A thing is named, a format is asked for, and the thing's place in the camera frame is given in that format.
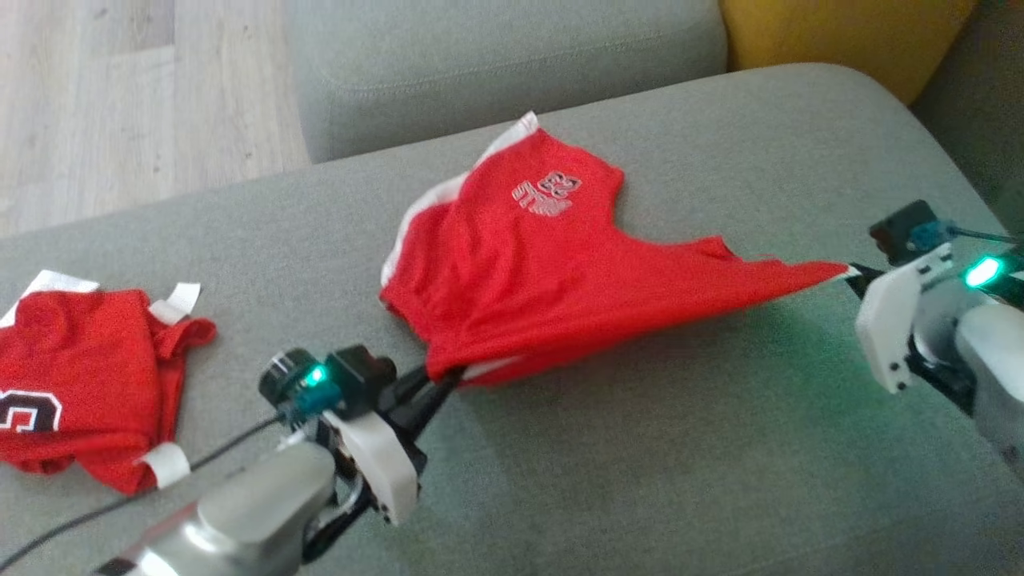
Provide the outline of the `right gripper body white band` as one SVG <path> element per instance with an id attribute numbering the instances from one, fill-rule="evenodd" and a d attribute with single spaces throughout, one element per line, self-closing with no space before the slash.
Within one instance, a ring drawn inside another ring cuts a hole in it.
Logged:
<path id="1" fill-rule="evenodd" d="M 1022 401 L 1022 251 L 957 272 L 941 244 L 873 281 L 855 333 L 874 381 L 892 394 L 918 377 L 963 412 L 977 393 Z"/>

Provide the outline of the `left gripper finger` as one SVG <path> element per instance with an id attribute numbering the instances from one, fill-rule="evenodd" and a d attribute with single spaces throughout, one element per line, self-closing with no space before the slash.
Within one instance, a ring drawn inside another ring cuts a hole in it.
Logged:
<path id="1" fill-rule="evenodd" d="M 407 441 L 417 441 L 449 396 L 463 382 L 463 370 L 449 370 L 437 382 L 427 380 L 406 404 L 402 404 L 396 423 Z"/>
<path id="2" fill-rule="evenodd" d="M 396 409 L 402 407 L 424 390 L 424 387 L 432 383 L 425 365 L 418 366 L 402 376 L 395 382 L 387 384 L 382 390 L 382 408 Z"/>

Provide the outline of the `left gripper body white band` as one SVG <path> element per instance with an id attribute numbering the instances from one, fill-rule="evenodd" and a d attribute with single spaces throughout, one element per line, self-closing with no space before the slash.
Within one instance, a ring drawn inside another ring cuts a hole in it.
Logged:
<path id="1" fill-rule="evenodd" d="M 335 463 L 338 515 L 354 515 L 362 503 L 389 524 L 406 524 L 418 507 L 420 481 L 395 428 L 336 389 L 319 413 L 319 427 Z"/>

